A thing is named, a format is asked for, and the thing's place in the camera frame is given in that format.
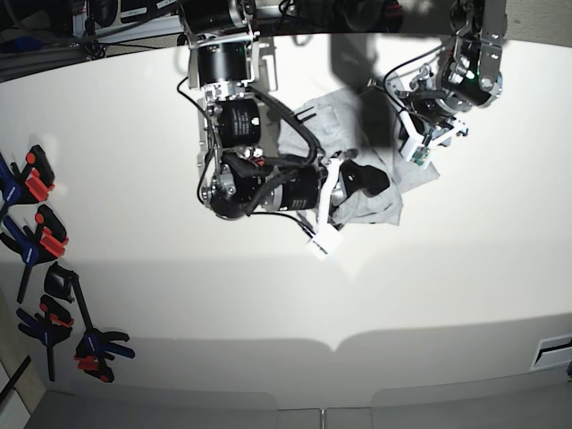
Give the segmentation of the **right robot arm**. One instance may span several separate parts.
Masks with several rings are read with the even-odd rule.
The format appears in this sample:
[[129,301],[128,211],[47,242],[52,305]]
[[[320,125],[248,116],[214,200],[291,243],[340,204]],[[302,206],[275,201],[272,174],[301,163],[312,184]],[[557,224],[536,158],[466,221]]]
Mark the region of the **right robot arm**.
[[[194,104],[206,127],[199,202],[225,221],[254,215],[287,218],[313,238],[314,229],[299,212],[314,210],[330,224],[335,207],[356,193],[377,197],[391,182],[381,169],[357,164],[351,149],[326,157],[320,139],[299,114],[255,87],[264,28],[278,31],[286,21],[315,27],[307,17],[291,13],[293,5],[281,1],[268,15],[254,1],[181,1],[179,18],[191,52],[185,81],[203,92],[202,102]],[[261,105],[301,138],[303,154],[265,152]]]

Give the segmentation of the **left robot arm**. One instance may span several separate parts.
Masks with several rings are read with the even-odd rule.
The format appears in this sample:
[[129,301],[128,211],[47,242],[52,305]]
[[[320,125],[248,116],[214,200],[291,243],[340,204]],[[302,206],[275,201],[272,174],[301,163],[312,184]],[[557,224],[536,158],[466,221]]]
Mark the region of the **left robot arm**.
[[457,115],[485,108],[501,96],[501,57],[508,28],[505,1],[456,1],[452,34],[436,48],[408,60],[368,85],[389,98],[402,132],[429,147],[456,128]]

